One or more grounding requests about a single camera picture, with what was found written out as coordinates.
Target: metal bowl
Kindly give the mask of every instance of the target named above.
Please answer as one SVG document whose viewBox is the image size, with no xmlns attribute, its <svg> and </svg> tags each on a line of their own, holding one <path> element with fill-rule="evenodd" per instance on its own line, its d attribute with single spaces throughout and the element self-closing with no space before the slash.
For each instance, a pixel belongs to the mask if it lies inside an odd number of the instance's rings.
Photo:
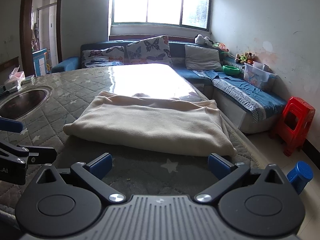
<svg viewBox="0 0 320 240">
<path fill-rule="evenodd" d="M 0 116 L 12 120 L 17 120 L 45 102 L 52 93 L 50 86 L 33 87 L 18 91 L 5 98 L 0 105 Z"/>
</svg>

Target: doorway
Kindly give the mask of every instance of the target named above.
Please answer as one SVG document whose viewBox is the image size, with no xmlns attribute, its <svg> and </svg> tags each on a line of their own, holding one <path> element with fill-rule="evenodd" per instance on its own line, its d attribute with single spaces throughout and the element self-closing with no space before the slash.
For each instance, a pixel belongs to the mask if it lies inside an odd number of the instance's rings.
<svg viewBox="0 0 320 240">
<path fill-rule="evenodd" d="M 20 47 L 26 76 L 50 73 L 62 61 L 61 0 L 21 0 Z"/>
<path fill-rule="evenodd" d="M 37 76 L 58 64 L 56 18 L 57 0 L 32 0 L 31 46 Z"/>
</svg>

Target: wooden door frame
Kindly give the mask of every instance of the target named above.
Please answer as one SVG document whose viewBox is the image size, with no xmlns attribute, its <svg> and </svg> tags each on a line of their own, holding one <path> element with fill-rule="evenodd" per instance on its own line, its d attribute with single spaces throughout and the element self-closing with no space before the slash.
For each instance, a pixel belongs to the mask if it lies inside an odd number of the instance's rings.
<svg viewBox="0 0 320 240">
<path fill-rule="evenodd" d="M 32 0 L 21 0 L 20 6 L 20 49 L 21 61 L 25 76 L 35 75 L 31 47 L 31 11 Z M 61 51 L 61 0 L 57 0 L 56 35 L 58 61 L 62 61 Z"/>
</svg>

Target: ribbed gray plate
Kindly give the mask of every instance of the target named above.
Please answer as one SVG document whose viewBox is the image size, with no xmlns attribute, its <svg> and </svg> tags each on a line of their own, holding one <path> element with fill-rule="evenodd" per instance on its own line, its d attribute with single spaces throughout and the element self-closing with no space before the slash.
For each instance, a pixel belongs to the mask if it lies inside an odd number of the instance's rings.
<svg viewBox="0 0 320 240">
<path fill-rule="evenodd" d="M 21 240 L 38 240 L 30 235 Z M 192 202 L 188 196 L 134 195 L 109 206 L 102 219 L 64 240 L 252 240 L 232 231 L 212 206 Z M 294 235 L 281 240 L 298 240 Z"/>
</svg>

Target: window frame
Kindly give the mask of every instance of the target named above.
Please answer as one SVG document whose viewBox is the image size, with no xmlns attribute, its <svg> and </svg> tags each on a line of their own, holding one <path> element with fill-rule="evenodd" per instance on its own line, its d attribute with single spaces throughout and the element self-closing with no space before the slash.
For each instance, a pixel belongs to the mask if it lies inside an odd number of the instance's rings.
<svg viewBox="0 0 320 240">
<path fill-rule="evenodd" d="M 208 19 L 207 19 L 207 27 L 206 28 L 200 28 L 196 26 L 190 26 L 190 25 L 183 25 L 182 24 L 182 16 L 183 16 L 183 0 L 181 0 L 181 8 L 180 8 L 180 24 L 168 24 L 168 23 L 150 23 L 148 22 L 148 5 L 149 0 L 147 1 L 147 16 L 145 22 L 121 22 L 121 23 L 115 23 L 114 22 L 114 16 L 115 16 L 115 0 L 112 0 L 112 12 L 111 12 L 111 26 L 113 25 L 134 25 L 134 24 L 145 24 L 145 25 L 164 25 L 164 26 L 173 26 L 173 27 L 183 27 L 188 29 L 194 29 L 194 30 L 200 30 L 200 31 L 206 31 L 208 32 L 210 29 L 210 19 L 211 19 L 211 7 L 212 7 L 212 0 L 209 0 L 209 6 L 208 6 Z"/>
</svg>

